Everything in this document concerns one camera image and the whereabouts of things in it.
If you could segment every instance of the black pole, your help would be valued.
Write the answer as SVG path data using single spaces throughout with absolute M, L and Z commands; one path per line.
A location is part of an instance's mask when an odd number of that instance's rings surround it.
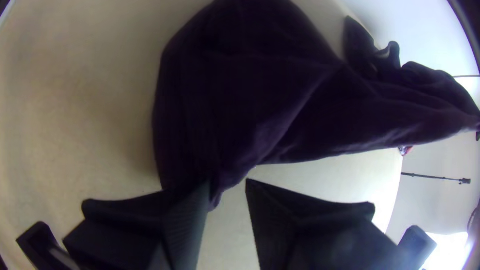
M 442 179 L 442 180 L 457 181 L 457 182 L 460 182 L 459 185 L 461 185 L 461 184 L 470 184 L 470 183 L 472 182 L 471 179 L 466 179 L 466 178 L 453 179 L 453 178 L 447 178 L 447 177 L 421 175 L 421 174 L 408 173 L 408 172 L 402 172 L 401 175 L 403 175 L 403 176 L 410 176 L 410 177 L 421 177 L 421 178 L 430 178 L 430 179 Z

